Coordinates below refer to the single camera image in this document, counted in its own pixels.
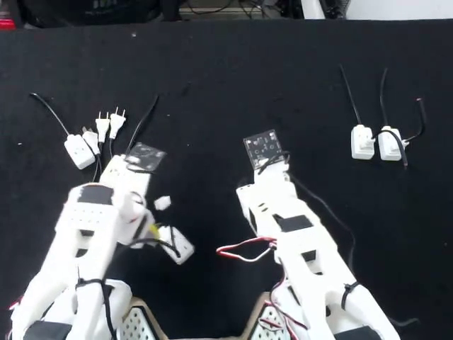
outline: white wire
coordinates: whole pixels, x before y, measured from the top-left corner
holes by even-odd
[[[227,251],[218,251],[217,253],[219,255],[226,255],[226,257],[230,257],[232,259],[238,259],[238,260],[241,260],[241,261],[244,261],[244,262],[256,262],[258,261],[259,259],[263,258],[264,256],[266,256],[266,254],[268,252],[272,251],[271,248],[269,249],[266,249],[263,253],[261,253],[260,255],[258,255],[257,257],[255,257],[254,259],[247,259],[241,255],[238,255],[238,254],[233,254],[233,253],[229,253]]]

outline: black tablecloth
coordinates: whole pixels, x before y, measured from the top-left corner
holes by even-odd
[[[28,92],[52,97],[72,132],[93,126],[99,110],[126,108],[117,152],[160,93],[139,139],[168,152],[148,199],[172,197],[160,218],[196,252],[177,266],[161,249],[129,251],[112,277],[131,285],[171,338],[240,334],[280,277],[271,256],[241,263],[214,253],[252,237],[234,191],[251,175],[242,138],[274,128],[294,175],[353,229],[357,279],[389,316],[420,318],[402,339],[451,339],[452,31],[451,21],[229,21],[0,34],[2,329],[8,303],[39,270],[68,190],[93,173],[75,168],[62,129]],[[340,62],[374,131],[384,67],[390,123],[403,136],[418,126],[415,98],[425,99],[428,129],[409,145],[406,171],[379,155],[351,159],[356,122]],[[307,200],[346,255],[349,235]]]

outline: black surface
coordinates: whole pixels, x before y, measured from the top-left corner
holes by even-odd
[[[380,340],[381,337],[369,327],[344,331],[335,335],[336,340]]]
[[[177,266],[162,250],[130,250],[113,274],[148,302],[171,338],[240,334],[260,293],[280,277],[271,256],[250,264],[214,252],[252,237],[234,192],[251,175],[242,139],[275,128],[293,174],[354,230],[357,280],[390,316],[420,318],[402,339],[451,339],[452,30],[451,21],[202,22],[1,33],[0,304],[23,292],[69,189],[94,171],[76,169],[57,122],[28,92],[52,96],[74,132],[99,110],[125,107],[116,150],[159,92],[141,141],[168,156],[148,198],[171,195],[162,219],[196,252]],[[351,159],[355,118],[339,62],[373,131],[384,67],[390,123],[403,136],[418,126],[414,99],[425,98],[428,128],[408,147],[407,171],[378,154]],[[346,255],[348,234],[308,202]]]
[[[24,340],[65,340],[70,331],[70,324],[36,321],[23,338]]]

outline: white power plug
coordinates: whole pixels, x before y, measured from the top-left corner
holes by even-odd
[[[392,131],[401,141],[403,147],[409,144],[401,139],[401,135],[398,129],[393,129],[390,126],[386,125],[382,127],[381,131],[388,130]],[[401,153],[398,148],[398,142],[395,140],[395,137],[390,133],[381,133],[378,136],[379,141],[379,152],[381,154],[381,159],[383,161],[399,161],[401,160]]]
[[[126,110],[122,111],[122,115],[118,115],[117,112],[118,112],[118,108],[116,108],[115,113],[112,113],[110,115],[110,134],[108,137],[111,140],[114,140],[116,138],[118,131],[120,130],[120,128],[126,121],[126,117],[125,117]]]
[[[356,125],[351,131],[351,154],[354,159],[371,159],[374,156],[373,133],[369,127]]]
[[[95,161],[93,152],[91,152],[90,147],[80,135],[68,135],[66,142],[64,142],[64,147],[66,147],[72,161],[80,170]]]
[[[96,119],[96,128],[98,130],[98,141],[100,143],[105,143],[105,136],[107,135],[109,126],[110,119],[108,119],[108,113],[106,118],[101,118],[101,112],[99,112],[99,118]]]
[[[173,240],[171,237],[171,229],[173,229]],[[162,247],[177,264],[183,264],[186,262],[195,251],[194,246],[175,227],[160,227],[159,234],[161,236],[161,241],[173,245],[179,251],[180,256],[178,257],[173,250],[167,248],[166,246]]]

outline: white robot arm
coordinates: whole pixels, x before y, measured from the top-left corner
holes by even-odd
[[[175,228],[162,227],[165,235],[156,229],[144,199],[151,175],[124,159],[114,156],[100,183],[70,191],[44,263],[14,308],[13,340],[120,340],[115,330],[132,293],[126,283],[105,279],[117,244],[160,244],[177,264],[193,253]]]
[[[257,237],[276,243],[275,260],[285,277],[273,296],[305,326],[293,323],[298,338],[335,340],[349,332],[360,334],[352,339],[399,340],[372,294],[341,259],[319,217],[298,199],[275,132],[244,142],[255,167],[254,183],[236,192]],[[287,292],[289,287],[294,294]]]

